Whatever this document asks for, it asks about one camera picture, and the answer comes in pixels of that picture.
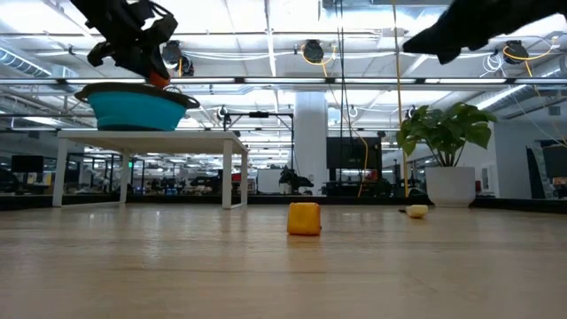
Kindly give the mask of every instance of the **wooden floor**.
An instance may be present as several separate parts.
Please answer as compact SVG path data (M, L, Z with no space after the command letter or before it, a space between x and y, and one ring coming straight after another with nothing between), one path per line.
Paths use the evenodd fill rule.
M1 318L565 318L567 217L324 206L0 214Z

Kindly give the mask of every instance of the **blue plastic bowl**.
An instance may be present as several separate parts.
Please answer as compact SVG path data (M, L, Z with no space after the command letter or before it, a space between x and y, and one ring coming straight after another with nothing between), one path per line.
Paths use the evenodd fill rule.
M89 100L100 130L173 131L188 108L199 107L183 94L126 83L92 84L76 96Z

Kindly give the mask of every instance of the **small yellow object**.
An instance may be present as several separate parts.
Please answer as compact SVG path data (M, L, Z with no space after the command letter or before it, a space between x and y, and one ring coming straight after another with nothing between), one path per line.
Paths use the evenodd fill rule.
M429 211L427 205L412 205L406 207L406 212L410 218L424 218Z
M287 218L290 235L319 236L321 234L321 207L316 203L291 203Z

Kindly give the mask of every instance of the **table leg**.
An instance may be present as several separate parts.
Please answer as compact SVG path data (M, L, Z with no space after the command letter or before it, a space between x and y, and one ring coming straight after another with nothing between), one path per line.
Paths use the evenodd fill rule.
M242 153L240 167L240 205L246 205L248 204L248 152Z
M122 153L122 175L120 176L120 203L126 204L126 196L128 195L128 181L130 180L130 153Z
M55 184L53 185L53 201L54 207L63 206L63 187L65 186L65 171L67 163L67 139L59 139L59 148L57 153L57 170L55 174Z
M224 141L222 153L222 208L232 207L232 141Z

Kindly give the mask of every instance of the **white table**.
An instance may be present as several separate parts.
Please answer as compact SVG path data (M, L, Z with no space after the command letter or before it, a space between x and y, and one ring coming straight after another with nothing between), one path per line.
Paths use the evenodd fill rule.
M57 175L53 190L53 206L63 203L68 141L102 147L122 154L120 202L126 203L132 154L147 152L222 154L222 208L232 206L232 154L242 155L241 204L248 203L248 149L232 132L115 132L65 130L58 133Z

